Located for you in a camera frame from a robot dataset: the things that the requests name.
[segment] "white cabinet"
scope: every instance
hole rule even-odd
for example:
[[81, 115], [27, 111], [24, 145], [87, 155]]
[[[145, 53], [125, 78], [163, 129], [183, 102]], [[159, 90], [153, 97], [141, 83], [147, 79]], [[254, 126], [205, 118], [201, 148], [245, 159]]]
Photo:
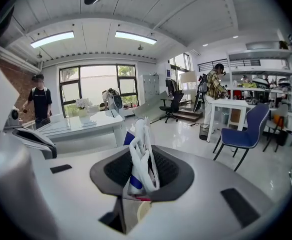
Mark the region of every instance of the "white cabinet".
[[143, 74], [139, 77], [140, 104], [151, 100], [155, 95], [159, 95], [159, 76]]

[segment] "man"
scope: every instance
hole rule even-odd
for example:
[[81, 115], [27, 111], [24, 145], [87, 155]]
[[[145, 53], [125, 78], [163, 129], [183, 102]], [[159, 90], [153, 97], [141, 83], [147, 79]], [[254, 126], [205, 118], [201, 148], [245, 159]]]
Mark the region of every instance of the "man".
[[27, 112], [27, 106], [34, 101], [36, 129], [39, 129], [49, 123], [52, 102], [50, 90], [44, 87], [44, 76], [37, 74], [32, 80], [36, 83], [36, 87], [30, 90], [28, 100], [22, 105], [22, 109]]
[[221, 63], [218, 63], [217, 65], [215, 65], [215, 68], [207, 74], [207, 89], [208, 90], [204, 96], [204, 99], [205, 99], [204, 124], [206, 125], [210, 124], [211, 108], [212, 108], [211, 102], [214, 101], [218, 97], [219, 93], [226, 93], [226, 95], [228, 95], [227, 90], [224, 89], [220, 84], [220, 80], [218, 77], [218, 75], [220, 74], [224, 74], [224, 66]]

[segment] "white plastic bag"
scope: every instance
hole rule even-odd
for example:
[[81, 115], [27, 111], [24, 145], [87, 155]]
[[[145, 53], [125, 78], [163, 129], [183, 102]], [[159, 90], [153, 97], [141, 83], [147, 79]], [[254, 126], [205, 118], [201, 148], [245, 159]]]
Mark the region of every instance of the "white plastic bag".
[[[144, 195], [159, 189], [159, 176], [151, 149], [150, 122], [139, 119], [135, 125], [135, 139], [130, 143], [129, 150], [133, 163], [128, 194]], [[152, 171], [148, 168], [148, 159], [151, 159]]]

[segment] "black office chair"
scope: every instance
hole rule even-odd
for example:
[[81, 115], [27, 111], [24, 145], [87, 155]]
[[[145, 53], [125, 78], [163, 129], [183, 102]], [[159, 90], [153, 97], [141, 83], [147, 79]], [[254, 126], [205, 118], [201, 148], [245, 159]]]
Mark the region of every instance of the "black office chair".
[[165, 123], [167, 123], [169, 118], [174, 118], [177, 122], [178, 119], [172, 113], [176, 113], [179, 111], [179, 102], [181, 101], [183, 96], [184, 94], [180, 90], [178, 90], [175, 92], [174, 99], [171, 101], [170, 106], [160, 106], [160, 110], [165, 111], [166, 115], [159, 118], [159, 120], [161, 120], [162, 118], [167, 118], [165, 121]]

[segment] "white table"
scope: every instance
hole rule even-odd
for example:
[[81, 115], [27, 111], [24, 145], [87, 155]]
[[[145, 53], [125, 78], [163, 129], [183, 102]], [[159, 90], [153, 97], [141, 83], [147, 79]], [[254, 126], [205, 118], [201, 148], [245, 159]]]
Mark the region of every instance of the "white table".
[[248, 103], [245, 100], [238, 100], [238, 99], [216, 99], [213, 102], [211, 102], [211, 118], [210, 118], [210, 127], [209, 127], [209, 132], [208, 132], [208, 137], [207, 137], [207, 142], [210, 142], [210, 137], [213, 129], [213, 122], [215, 118], [215, 109], [216, 107], [221, 107], [221, 108], [229, 108], [229, 109], [237, 109], [241, 110], [240, 112], [240, 119], [238, 123], [238, 130], [242, 131], [244, 122], [245, 122], [245, 117], [246, 117], [246, 110], [248, 107]]
[[117, 146], [124, 143], [123, 118], [116, 110], [100, 111], [86, 117], [63, 118], [49, 123], [37, 131], [55, 142], [95, 137], [114, 133]]

